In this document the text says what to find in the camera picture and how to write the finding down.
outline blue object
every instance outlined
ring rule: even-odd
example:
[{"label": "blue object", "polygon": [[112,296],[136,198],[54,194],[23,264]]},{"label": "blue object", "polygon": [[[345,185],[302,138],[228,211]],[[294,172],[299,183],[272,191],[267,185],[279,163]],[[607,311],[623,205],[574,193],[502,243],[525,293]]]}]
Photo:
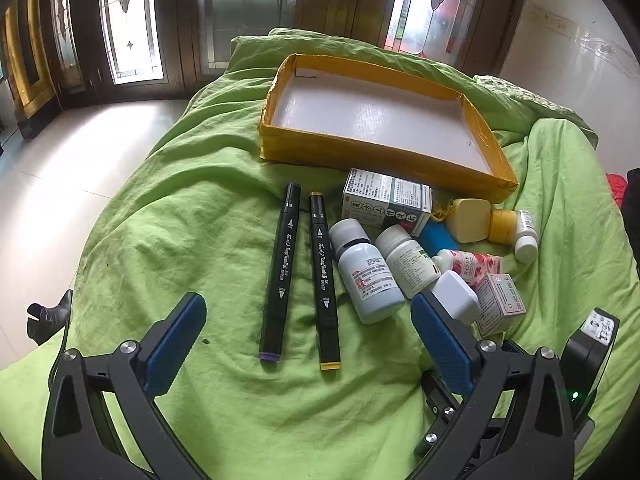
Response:
[{"label": "blue object", "polygon": [[146,359],[146,381],[142,389],[149,397],[158,397],[169,391],[206,320],[204,298],[191,293],[182,298],[167,320],[160,322],[169,321],[171,324]]},{"label": "blue object", "polygon": [[429,256],[435,256],[438,251],[443,249],[460,250],[456,241],[447,231],[444,222],[436,222],[434,220],[429,220],[422,228],[418,236],[418,243],[427,251]]},{"label": "blue object", "polygon": [[422,294],[411,302],[411,321],[447,388],[466,399],[474,389],[471,359]]}]

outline red cloth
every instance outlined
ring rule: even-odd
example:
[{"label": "red cloth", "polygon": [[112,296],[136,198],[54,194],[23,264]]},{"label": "red cloth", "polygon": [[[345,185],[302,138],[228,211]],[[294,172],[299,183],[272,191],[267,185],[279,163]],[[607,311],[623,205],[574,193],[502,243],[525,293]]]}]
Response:
[{"label": "red cloth", "polygon": [[613,200],[616,201],[618,207],[622,206],[622,197],[625,195],[625,189],[627,186],[625,178],[622,175],[615,173],[607,173],[607,180],[609,181]]}]

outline black leather boot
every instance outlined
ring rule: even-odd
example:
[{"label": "black leather boot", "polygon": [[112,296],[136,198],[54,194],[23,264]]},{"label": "black leather boot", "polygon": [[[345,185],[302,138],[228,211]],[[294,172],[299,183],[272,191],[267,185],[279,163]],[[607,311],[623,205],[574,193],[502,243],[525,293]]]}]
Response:
[{"label": "black leather boot", "polygon": [[27,335],[38,346],[46,343],[65,324],[71,312],[71,300],[74,292],[68,290],[62,296],[60,303],[52,308],[46,308],[37,303],[31,303],[27,308]]}]

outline black cable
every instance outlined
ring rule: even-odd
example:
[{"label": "black cable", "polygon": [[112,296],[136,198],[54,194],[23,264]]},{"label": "black cable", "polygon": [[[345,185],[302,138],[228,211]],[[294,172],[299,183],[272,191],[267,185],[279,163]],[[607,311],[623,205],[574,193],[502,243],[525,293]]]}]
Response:
[{"label": "black cable", "polygon": [[65,352],[66,338],[68,337],[68,334],[69,334],[69,325],[71,325],[71,305],[69,305],[69,315],[66,318],[65,331],[62,334],[62,342],[60,343],[60,350],[58,350],[58,355],[56,356],[55,361],[53,361],[53,365],[51,366],[51,370],[49,371],[49,393],[51,392],[51,388],[53,386],[53,380],[56,378],[56,372],[58,371],[58,365],[60,364],[60,359],[62,359],[62,354]]}]

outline shallow cardboard box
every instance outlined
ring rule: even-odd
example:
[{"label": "shallow cardboard box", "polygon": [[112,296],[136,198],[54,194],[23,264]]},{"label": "shallow cardboard box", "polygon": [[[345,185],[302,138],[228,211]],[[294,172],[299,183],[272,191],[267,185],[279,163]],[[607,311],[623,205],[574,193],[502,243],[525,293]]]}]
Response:
[{"label": "shallow cardboard box", "polygon": [[518,186],[494,133],[464,95],[363,61],[288,56],[258,129],[267,160],[361,168],[493,203]]}]

